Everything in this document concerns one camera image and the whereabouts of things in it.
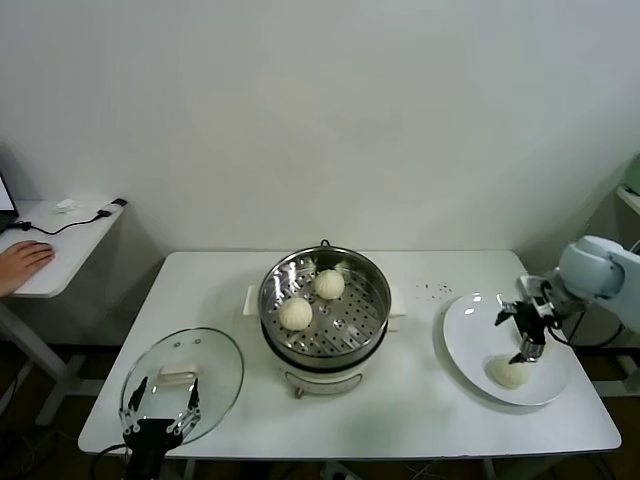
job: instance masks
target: pot lid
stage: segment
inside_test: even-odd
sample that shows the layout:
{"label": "pot lid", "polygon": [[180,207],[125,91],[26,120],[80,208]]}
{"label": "pot lid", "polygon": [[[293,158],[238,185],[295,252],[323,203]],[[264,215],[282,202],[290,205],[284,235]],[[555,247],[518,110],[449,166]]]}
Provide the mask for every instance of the pot lid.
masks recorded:
{"label": "pot lid", "polygon": [[244,359],[229,335],[213,328],[181,330],[136,361],[122,388],[120,410],[138,419],[179,420],[190,407],[199,409],[183,440],[192,442],[231,410],[243,378]]}

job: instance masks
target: wire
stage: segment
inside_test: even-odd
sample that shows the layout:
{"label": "wire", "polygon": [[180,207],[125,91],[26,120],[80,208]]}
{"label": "wire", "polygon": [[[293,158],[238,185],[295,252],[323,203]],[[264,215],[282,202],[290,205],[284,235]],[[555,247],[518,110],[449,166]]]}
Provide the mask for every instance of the wire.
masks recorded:
{"label": "wire", "polygon": [[604,466],[605,470],[607,471],[607,474],[609,475],[610,480],[616,480],[616,476],[613,473],[613,470],[609,466],[609,463],[607,463],[607,461],[604,459],[604,457],[602,455],[597,455],[596,458],[600,460],[600,462]]}
{"label": "wire", "polygon": [[293,472],[293,470],[294,470],[297,466],[298,466],[298,464],[297,464],[297,463],[293,463],[293,464],[289,465],[289,466],[287,467],[287,469],[286,469],[284,472],[282,472],[282,475],[280,475],[280,476],[278,477],[278,480],[285,480],[285,478],[287,478],[289,475],[291,475],[291,472]]}
{"label": "wire", "polygon": [[111,445],[110,447],[105,448],[100,453],[98,453],[95,457],[93,457],[93,459],[91,460],[91,480],[96,480],[96,466],[98,465],[98,462],[102,459],[102,457],[104,457],[109,452],[118,450],[119,448],[127,448],[127,446],[124,443]]}
{"label": "wire", "polygon": [[624,325],[620,325],[618,327],[618,329],[616,330],[616,333],[614,333],[613,335],[611,335],[611,337],[607,338],[604,342],[600,342],[600,343],[596,343],[595,345],[575,345],[571,342],[567,342],[566,340],[561,339],[560,337],[558,337],[558,335],[556,335],[556,333],[551,329],[551,327],[548,327],[547,330],[549,330],[549,334],[559,343],[566,345],[568,347],[571,347],[573,349],[580,349],[580,348],[603,348],[606,347],[607,345],[609,345],[610,343],[612,343],[616,338],[618,338],[620,336],[620,334],[623,332],[624,330]]}
{"label": "wire", "polygon": [[96,215],[95,217],[93,217],[91,220],[85,220],[84,222],[74,222],[74,223],[70,223],[68,225],[65,225],[64,227],[60,227],[58,230],[55,230],[53,232],[48,232],[47,230],[44,230],[40,227],[36,227],[35,225],[31,225],[31,229],[32,230],[37,230],[39,232],[42,232],[46,235],[57,235],[60,232],[64,232],[67,228],[71,228],[71,227],[77,227],[78,225],[87,225],[89,223],[93,223],[96,220],[98,220],[99,218],[102,218],[102,215]]}
{"label": "wire", "polygon": [[[0,433],[0,438],[4,436],[6,438],[6,442],[9,442],[7,447],[3,446],[2,450],[11,448],[18,443],[22,443],[27,449],[26,454],[24,455],[24,457],[22,458],[19,464],[20,471],[16,474],[2,476],[0,477],[0,480],[18,480],[23,478],[31,478],[35,472],[37,472],[40,468],[42,468],[42,466],[44,466],[53,457],[58,447],[58,444],[60,443],[60,438],[65,438],[65,439],[70,439],[75,441],[73,437],[58,430],[49,431],[44,436],[44,438],[42,438],[35,446],[31,443],[31,441],[27,437],[27,435],[30,433],[42,432],[47,430],[48,429],[46,428],[44,429],[37,428],[32,432],[26,432],[26,433],[20,433],[15,430],[5,430],[4,432]],[[51,438],[53,438],[54,440],[51,449],[47,452],[47,455],[45,455],[39,462],[37,462],[38,451]]]}
{"label": "wire", "polygon": [[9,408],[13,404],[13,399],[16,396],[16,390],[18,390],[19,376],[20,376],[20,369],[16,368],[15,375],[13,376],[13,388],[11,389],[11,396],[9,397],[9,401],[7,402],[7,406],[4,407],[4,410],[2,410],[2,412],[0,412],[0,422],[4,420],[4,416],[7,414],[7,411],[9,411]]}
{"label": "wire", "polygon": [[582,320],[584,320],[584,316],[585,316],[586,313],[587,313],[587,311],[585,310],[584,312],[582,312],[580,314],[580,317],[578,318],[578,321],[573,326],[573,330],[571,330],[571,333],[569,334],[569,337],[567,338],[568,342],[571,342],[571,340],[573,340],[573,337],[576,335],[576,331],[578,330],[578,327],[582,323]]}
{"label": "wire", "polygon": [[591,463],[591,465],[593,465],[593,467],[598,471],[598,475],[600,475],[600,478],[603,478],[604,480],[614,480],[613,477],[609,477],[604,470],[602,469],[602,467],[600,466],[600,464],[598,462],[596,462],[596,459],[593,458],[592,456],[587,456],[587,460],[589,460],[589,462]]}

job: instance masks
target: desk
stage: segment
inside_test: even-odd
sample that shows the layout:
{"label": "desk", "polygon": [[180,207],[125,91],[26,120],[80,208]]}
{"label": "desk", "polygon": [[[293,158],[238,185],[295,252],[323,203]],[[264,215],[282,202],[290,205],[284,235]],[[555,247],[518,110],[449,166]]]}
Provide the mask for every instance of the desk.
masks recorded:
{"label": "desk", "polygon": [[549,455],[620,445],[618,430],[575,356],[563,394],[549,405],[524,408],[485,396],[443,352],[437,325],[453,298],[473,292],[517,298],[515,280],[525,270],[512,252],[365,254],[401,289],[407,316],[399,320],[400,330],[384,339],[375,365],[355,390],[300,400],[271,365],[260,328],[242,316],[247,287],[259,284],[284,254],[170,255],[82,430],[80,448],[97,453],[122,442],[118,408],[127,372],[154,342],[196,326],[221,329],[238,342],[245,380],[222,423],[169,452],[171,457],[408,460]]}
{"label": "desk", "polygon": [[[55,213],[56,203],[47,201],[16,202],[21,220],[28,220],[49,231],[68,223],[91,219],[108,202],[84,203],[81,208],[69,214]],[[53,245],[56,251],[56,258],[18,289],[14,296],[50,298],[60,294],[69,285],[69,282],[121,213],[122,209],[110,217],[101,218],[88,225],[69,228],[56,236],[45,235],[35,230],[27,232],[8,230],[0,234],[0,251],[4,251],[14,243],[23,240],[48,242]],[[101,381],[83,381],[76,377],[76,373],[84,361],[83,356],[74,356],[69,364],[65,364],[24,322],[1,303],[0,331],[31,359],[19,372],[16,379],[17,387],[29,374],[33,362],[57,381],[56,387],[36,419],[37,425],[51,423],[65,396],[97,395],[100,391]],[[0,400],[0,411],[9,402],[12,389],[13,384],[9,386],[7,393]]]}

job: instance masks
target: floor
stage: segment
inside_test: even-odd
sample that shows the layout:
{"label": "floor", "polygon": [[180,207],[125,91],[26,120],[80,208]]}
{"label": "floor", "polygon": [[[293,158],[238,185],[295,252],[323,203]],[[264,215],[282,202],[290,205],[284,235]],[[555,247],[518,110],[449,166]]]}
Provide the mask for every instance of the floor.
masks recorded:
{"label": "floor", "polygon": [[[61,351],[63,358],[70,352]],[[85,378],[106,378],[116,355],[92,354],[81,374]],[[17,369],[26,361],[13,346],[0,343],[0,392],[4,392]],[[622,378],[617,365],[604,358],[581,359],[592,380]],[[50,429],[35,429],[33,421],[53,382],[47,375],[34,368],[17,391],[9,411],[0,418],[0,480],[7,478],[29,479],[87,479],[91,458],[77,447],[77,437],[93,405],[92,399],[72,398],[65,401]],[[640,398],[607,399],[605,405],[618,425],[623,445],[615,452],[599,455],[581,455],[563,460],[537,480],[631,480],[640,476]],[[511,460],[496,462],[498,473],[509,467]],[[402,462],[351,462],[346,464],[362,480],[397,479],[482,479],[484,469],[481,460],[438,461],[421,477],[417,475],[428,463]],[[97,480],[120,479],[124,463],[109,457],[100,462]],[[184,462],[173,462],[180,471]],[[250,462],[199,462],[195,479],[235,480],[250,478],[260,480],[311,480],[318,479],[323,464],[320,462],[276,462],[266,476],[259,473],[265,465]],[[613,476],[608,475],[607,467]]]}

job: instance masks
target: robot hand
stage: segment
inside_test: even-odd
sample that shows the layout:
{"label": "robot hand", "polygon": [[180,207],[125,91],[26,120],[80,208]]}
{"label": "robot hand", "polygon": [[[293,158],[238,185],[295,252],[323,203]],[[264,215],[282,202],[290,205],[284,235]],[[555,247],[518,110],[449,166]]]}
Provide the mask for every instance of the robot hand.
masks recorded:
{"label": "robot hand", "polygon": [[567,246],[558,268],[543,277],[519,279],[523,301],[503,304],[496,325],[513,316],[522,334],[511,362],[536,362],[544,351],[544,331],[595,302],[640,332],[640,257],[619,244],[583,237]]}

